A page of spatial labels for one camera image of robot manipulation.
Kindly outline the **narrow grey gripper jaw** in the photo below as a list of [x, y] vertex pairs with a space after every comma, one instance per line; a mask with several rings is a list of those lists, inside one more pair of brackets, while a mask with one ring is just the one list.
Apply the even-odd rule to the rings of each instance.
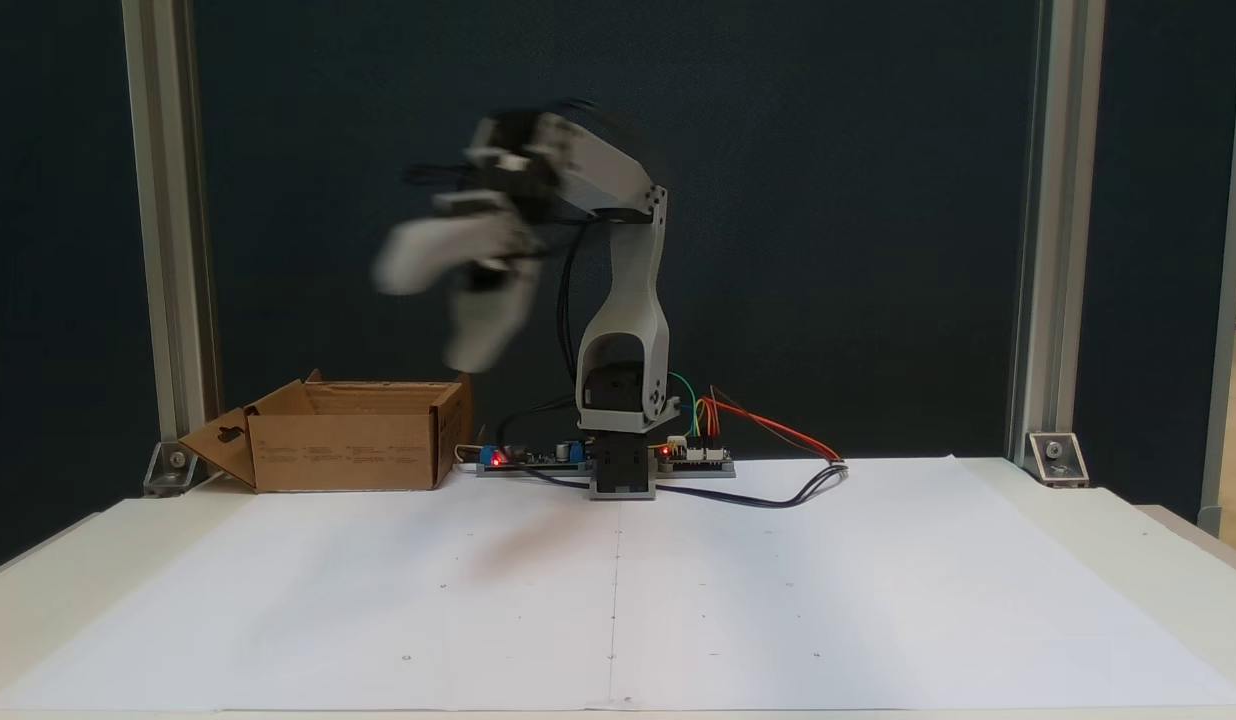
[[462, 266], [450, 305], [446, 366], [489, 370], [527, 324], [540, 277], [541, 266]]

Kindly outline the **broad pale grey gripper jaw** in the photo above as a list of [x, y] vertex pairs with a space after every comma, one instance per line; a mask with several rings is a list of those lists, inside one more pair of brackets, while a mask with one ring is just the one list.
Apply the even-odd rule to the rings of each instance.
[[381, 293], [421, 293], [455, 266], [531, 249], [536, 236], [513, 215], [417, 219], [391, 228], [375, 261]]

